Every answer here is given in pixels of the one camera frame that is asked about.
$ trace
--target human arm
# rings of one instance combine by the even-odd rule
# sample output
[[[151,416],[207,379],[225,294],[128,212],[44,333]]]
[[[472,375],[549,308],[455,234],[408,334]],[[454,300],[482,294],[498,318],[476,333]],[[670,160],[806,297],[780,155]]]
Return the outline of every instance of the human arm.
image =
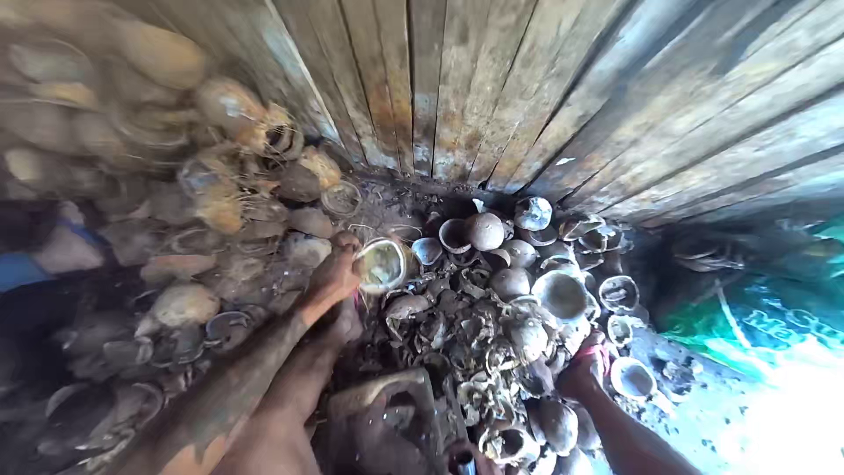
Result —
[[[336,302],[357,288],[353,244],[335,245],[287,318],[261,329],[219,362],[138,435],[106,473],[206,475],[245,428],[290,351]]]

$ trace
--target brown coconut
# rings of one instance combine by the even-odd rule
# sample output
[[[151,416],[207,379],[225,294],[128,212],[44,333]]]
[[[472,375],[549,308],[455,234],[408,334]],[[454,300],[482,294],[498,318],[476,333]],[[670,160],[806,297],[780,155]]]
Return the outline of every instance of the brown coconut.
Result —
[[[539,402],[539,425],[545,439],[558,455],[567,456],[577,444],[577,415],[562,401]]]
[[[466,236],[472,247],[479,251],[490,251],[504,242],[504,227],[498,216],[478,213],[466,220]]]
[[[302,231],[318,238],[328,239],[334,234],[334,225],[322,210],[301,208],[290,212],[288,223],[291,229]]]
[[[113,26],[122,55],[155,83],[184,90],[204,79],[208,57],[185,36],[134,19],[116,19]]]
[[[219,310],[219,298],[200,284],[176,284],[167,287],[155,300],[150,312],[171,328],[201,325]]]

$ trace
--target whole coconut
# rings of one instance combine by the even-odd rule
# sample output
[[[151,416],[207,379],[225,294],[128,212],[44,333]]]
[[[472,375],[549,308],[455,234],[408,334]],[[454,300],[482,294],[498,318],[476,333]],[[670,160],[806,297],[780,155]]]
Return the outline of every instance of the whole coconut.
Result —
[[[472,247],[479,251],[490,251],[504,242],[504,226],[498,216],[478,213],[466,220],[466,236]]]
[[[524,269],[501,269],[489,281],[490,288],[503,300],[530,293],[530,275]]]
[[[209,321],[219,310],[219,298],[200,284],[176,284],[153,304],[152,315],[164,325],[181,327]]]
[[[577,444],[577,415],[562,401],[543,399],[539,403],[539,425],[545,439],[560,456],[568,456]]]

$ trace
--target weathered wood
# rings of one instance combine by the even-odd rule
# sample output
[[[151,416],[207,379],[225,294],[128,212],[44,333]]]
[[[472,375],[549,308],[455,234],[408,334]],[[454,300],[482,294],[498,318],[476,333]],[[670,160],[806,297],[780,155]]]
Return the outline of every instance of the weathered wood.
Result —
[[[586,72],[560,110],[539,135],[506,189],[521,189],[600,110],[616,87],[642,63],[653,43],[665,33],[694,0],[644,0],[626,18],[618,32],[607,39],[608,49]]]
[[[341,0],[340,3],[349,27],[360,80],[366,91],[381,161],[385,167],[400,171],[390,88],[373,0]]]
[[[840,83],[844,42],[806,60],[844,32],[833,20],[840,14],[844,2],[816,8],[721,79],[700,86],[693,103],[644,135],[566,203],[601,210]]]
[[[459,173],[454,151],[489,11],[490,0],[449,0],[446,6],[432,173],[438,180],[448,181]]]
[[[741,189],[707,201],[677,210],[671,210],[642,222],[642,225],[644,227],[664,226],[690,216],[702,215],[709,211],[736,205],[749,199],[756,199],[768,194],[776,194],[788,188],[800,187],[803,189],[807,184],[818,183],[820,181],[825,183],[844,183],[844,154],[831,156],[825,160],[816,161],[804,167],[796,168],[747,186],[741,183],[738,185],[742,187]]]
[[[491,0],[448,181],[466,181],[536,0]]]
[[[573,160],[546,169],[529,192],[554,200],[566,196],[678,107],[695,101],[698,87],[713,80],[724,47],[770,3],[717,0],[681,17],[669,29],[670,42],[560,152]]]
[[[613,205],[602,215],[645,221],[805,156],[844,143],[844,92],[795,113],[729,149]]]
[[[492,174],[585,2],[537,1],[469,173],[470,185],[478,186]]]
[[[375,167],[386,167],[389,160],[384,160],[372,127],[366,94],[360,83],[358,67],[349,43],[349,32],[343,20],[343,13],[337,0],[297,0],[306,1],[308,18],[319,39],[322,51],[334,76],[334,83],[343,98],[349,119],[358,134],[360,147],[366,161]]]
[[[735,218],[752,216],[754,213],[780,205],[798,204],[817,199],[839,200],[844,198],[844,179],[840,170],[815,177],[807,182],[796,184],[770,194],[763,194],[753,199],[741,201],[735,205],[724,206],[684,220],[683,223],[710,223]]]
[[[343,97],[337,89],[337,84],[334,83],[331,65],[322,51],[317,33],[308,18],[307,1],[274,0],[274,3],[299,48],[299,54],[313,78],[314,85],[322,94],[322,101],[337,128],[339,143],[345,148],[345,155],[349,157],[354,167],[365,167],[366,158],[363,149],[360,148],[358,135],[346,111]]]
[[[429,177],[436,134],[446,0],[409,0],[414,62],[414,171]]]
[[[577,15],[550,71],[539,86],[526,113],[513,130],[504,153],[495,165],[487,189],[515,193],[521,187],[508,186],[510,178],[530,150],[555,108],[569,90],[583,60],[628,0],[591,0]]]
[[[405,0],[375,0],[381,50],[387,69],[392,123],[403,173],[414,174],[413,112],[410,109],[408,11]]]

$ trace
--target coconut shell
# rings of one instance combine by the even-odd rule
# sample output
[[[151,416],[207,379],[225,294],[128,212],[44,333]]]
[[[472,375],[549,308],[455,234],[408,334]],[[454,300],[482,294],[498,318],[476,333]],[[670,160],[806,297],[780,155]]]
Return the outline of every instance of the coconut shell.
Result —
[[[568,456],[577,444],[577,415],[562,401],[539,402],[539,425],[558,455]]]
[[[319,178],[320,190],[329,189],[340,183],[342,173],[337,162],[313,146],[307,146],[302,151],[299,164],[310,170]]]
[[[157,85],[124,62],[109,65],[109,75],[117,97],[126,104],[174,107],[182,91]]]
[[[117,19],[113,25],[122,55],[156,84],[184,90],[204,79],[208,57],[185,36],[133,19]]]
[[[285,199],[310,202],[322,193],[317,175],[298,162],[283,164],[273,171],[273,178],[279,184],[273,191]]]
[[[251,90],[223,76],[210,78],[199,86],[196,102],[199,111],[232,139],[255,128],[267,115],[267,109]],[[249,145],[249,140],[241,145]],[[263,151],[263,142],[256,151]]]
[[[44,150],[86,155],[73,133],[73,109],[43,102],[6,104],[0,123],[21,139]]]
[[[466,220],[466,236],[472,247],[479,251],[490,251],[504,242],[504,227],[498,216],[478,213]]]
[[[288,218],[291,229],[302,231],[318,238],[328,239],[334,234],[334,225],[322,210],[301,208],[292,210]]]
[[[201,325],[219,310],[219,298],[200,284],[176,284],[155,300],[150,312],[164,325],[178,328]]]
[[[8,57],[15,69],[39,83],[84,82],[91,76],[88,58],[61,41],[10,45]]]

